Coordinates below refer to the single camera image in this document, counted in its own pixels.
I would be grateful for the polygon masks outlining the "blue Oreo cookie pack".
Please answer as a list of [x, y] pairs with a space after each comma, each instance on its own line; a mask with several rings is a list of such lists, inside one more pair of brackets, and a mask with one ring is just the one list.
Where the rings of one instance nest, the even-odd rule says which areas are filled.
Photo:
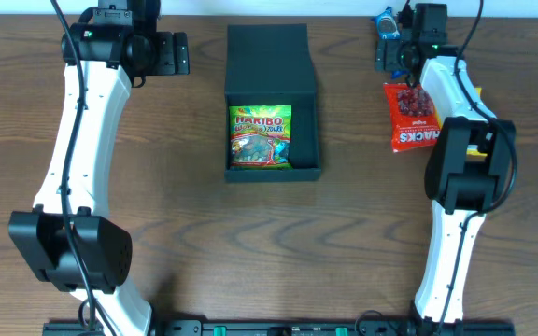
[[386, 9], [372, 18], [375, 23], [378, 37], [382, 40], [397, 40], [400, 38], [398, 24], [393, 16], [392, 7]]

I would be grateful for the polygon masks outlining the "red Hacks candy bag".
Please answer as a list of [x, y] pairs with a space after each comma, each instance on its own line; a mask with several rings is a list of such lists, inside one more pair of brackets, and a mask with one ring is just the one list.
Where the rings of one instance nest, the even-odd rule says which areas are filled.
[[389, 106], [392, 151], [434, 146], [440, 124], [430, 95], [420, 86], [406, 84], [386, 83], [383, 89]]

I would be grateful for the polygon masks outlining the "black gift box with lid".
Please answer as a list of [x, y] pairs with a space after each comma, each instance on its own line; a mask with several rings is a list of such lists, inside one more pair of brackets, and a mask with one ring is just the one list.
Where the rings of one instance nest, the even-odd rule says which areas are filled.
[[224, 96], [227, 107], [289, 105], [290, 169], [233, 169], [226, 147], [227, 182], [302, 182], [321, 175], [317, 83], [307, 25], [230, 25]]

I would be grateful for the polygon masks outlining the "yellow seeds snack bag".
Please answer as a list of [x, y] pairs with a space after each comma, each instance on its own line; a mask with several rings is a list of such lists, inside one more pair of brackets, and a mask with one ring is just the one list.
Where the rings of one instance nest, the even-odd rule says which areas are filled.
[[[474, 101], [477, 103], [477, 106], [480, 109], [483, 109], [484, 103], [483, 103], [483, 101], [481, 99], [483, 89], [480, 86], [477, 86], [477, 87], [474, 88], [474, 90], [476, 92], [476, 96], [478, 97], [478, 99], [474, 99]], [[469, 116], [467, 117], [467, 119], [470, 120], [470, 121], [481, 121], [481, 122], [486, 121], [482, 116], [480, 116], [478, 113], [476, 113], [474, 111], [471, 111], [469, 113]], [[485, 158], [486, 157], [486, 154], [478, 149], [477, 144], [470, 144], [467, 147], [467, 155], [471, 156], [471, 157], [476, 157], [476, 158]]]

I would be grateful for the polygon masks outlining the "green Haribo gummy bag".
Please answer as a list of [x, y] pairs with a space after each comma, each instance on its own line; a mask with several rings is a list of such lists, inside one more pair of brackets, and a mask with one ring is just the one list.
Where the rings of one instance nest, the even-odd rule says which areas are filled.
[[290, 105], [233, 105], [229, 118], [232, 169], [292, 168]]

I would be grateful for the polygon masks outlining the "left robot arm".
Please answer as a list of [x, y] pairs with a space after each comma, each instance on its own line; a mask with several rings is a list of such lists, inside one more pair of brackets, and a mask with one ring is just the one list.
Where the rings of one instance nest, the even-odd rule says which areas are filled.
[[108, 185], [120, 117], [151, 76], [189, 73], [184, 33], [157, 28], [159, 0], [101, 0], [65, 23], [64, 107], [46, 177], [9, 236], [39, 281], [80, 302], [73, 324], [44, 331], [76, 335], [164, 335], [167, 325], [129, 272], [130, 234], [109, 217]]

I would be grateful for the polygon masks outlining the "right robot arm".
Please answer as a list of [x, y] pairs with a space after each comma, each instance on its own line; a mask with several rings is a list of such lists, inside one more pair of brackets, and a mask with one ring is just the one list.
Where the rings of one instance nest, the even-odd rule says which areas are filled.
[[433, 146], [424, 175], [432, 238], [412, 303], [416, 333], [460, 334], [474, 241], [516, 181], [516, 127], [481, 100], [467, 73], [465, 47], [448, 42], [445, 4], [406, 3], [399, 13], [387, 7], [373, 21], [376, 70], [404, 79], [384, 87], [392, 148]]

